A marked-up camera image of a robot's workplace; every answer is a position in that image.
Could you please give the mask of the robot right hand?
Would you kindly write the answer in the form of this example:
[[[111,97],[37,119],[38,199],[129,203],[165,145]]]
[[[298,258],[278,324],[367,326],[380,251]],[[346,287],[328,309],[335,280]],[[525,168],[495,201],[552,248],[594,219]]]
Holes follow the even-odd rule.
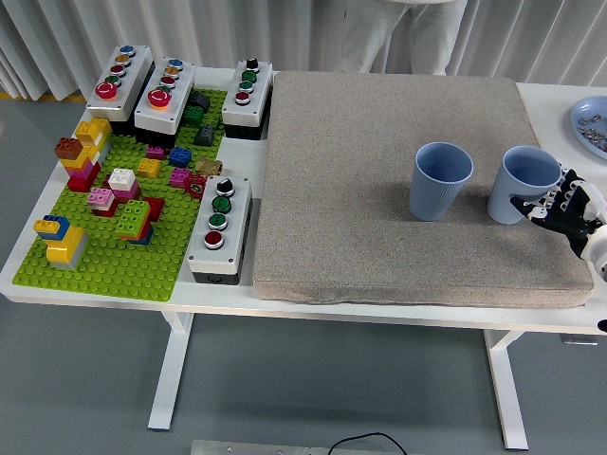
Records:
[[[516,195],[510,204],[536,226],[563,234],[572,251],[606,281],[606,199],[594,184],[565,168],[538,202]]]

